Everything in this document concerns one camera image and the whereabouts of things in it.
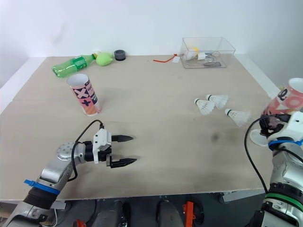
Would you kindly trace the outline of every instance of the wooden table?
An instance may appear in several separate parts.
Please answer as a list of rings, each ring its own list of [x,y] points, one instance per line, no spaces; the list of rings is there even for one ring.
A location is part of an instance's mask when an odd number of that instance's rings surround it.
[[[250,110],[257,118],[269,101],[265,91],[233,58],[221,69],[185,69],[182,63],[157,63],[167,56],[130,56],[81,71],[90,77],[102,112],[87,117],[53,65],[70,57],[49,57],[0,115],[0,198],[22,200],[55,156],[94,119],[113,134],[135,139],[113,143],[117,158],[134,157],[131,165],[110,169],[105,163],[77,166],[77,180],[66,184],[60,200],[223,192],[261,188],[245,155],[245,128],[224,110],[202,116],[195,98],[228,94],[226,108]],[[97,125],[83,140],[91,140]],[[265,181],[271,153],[249,142],[251,156]]]

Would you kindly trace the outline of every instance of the pink cup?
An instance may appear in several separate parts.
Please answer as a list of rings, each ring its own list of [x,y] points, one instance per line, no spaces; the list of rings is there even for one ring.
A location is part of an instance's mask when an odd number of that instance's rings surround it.
[[[67,79],[67,83],[87,116],[95,116],[101,112],[98,98],[87,75],[73,75]]]
[[[267,106],[263,114],[287,114],[303,108],[303,78],[292,78],[288,86],[282,90]]]

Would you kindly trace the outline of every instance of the orange clamp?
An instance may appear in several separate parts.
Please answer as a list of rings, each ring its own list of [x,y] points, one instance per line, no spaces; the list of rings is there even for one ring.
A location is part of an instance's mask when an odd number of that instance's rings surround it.
[[[193,227],[193,220],[196,219],[194,215],[194,203],[187,201],[182,207],[185,213],[185,227]]]
[[[84,221],[77,219],[72,223],[71,227],[86,227],[86,224]]]

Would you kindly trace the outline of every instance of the green plastic bottle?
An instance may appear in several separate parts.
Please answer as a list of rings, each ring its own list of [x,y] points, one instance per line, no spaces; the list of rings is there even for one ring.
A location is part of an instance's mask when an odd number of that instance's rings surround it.
[[[57,77],[64,78],[74,72],[86,68],[93,60],[96,59],[96,57],[97,55],[95,53],[91,55],[81,55],[78,58],[73,58],[65,63],[53,66],[53,72]]]

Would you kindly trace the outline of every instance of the blue band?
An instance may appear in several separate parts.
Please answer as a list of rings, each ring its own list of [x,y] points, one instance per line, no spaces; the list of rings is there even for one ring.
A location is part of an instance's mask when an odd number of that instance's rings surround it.
[[[268,147],[269,147],[269,149],[273,150],[271,148],[271,145],[280,144],[280,143],[295,143],[295,144],[301,146],[302,145],[302,140],[301,141],[297,141],[297,142],[292,141],[292,140],[275,140],[275,141],[270,141],[269,144],[268,144]]]
[[[36,183],[35,181],[30,181],[30,180],[25,180],[24,183],[28,184],[29,186],[32,186],[32,187],[35,187],[35,188],[39,188],[43,191],[46,191],[46,192],[50,192],[52,194],[55,194],[55,195],[59,195],[60,194],[60,191],[55,189],[55,188],[50,188],[50,187],[47,187],[43,184],[40,184],[40,183]]]

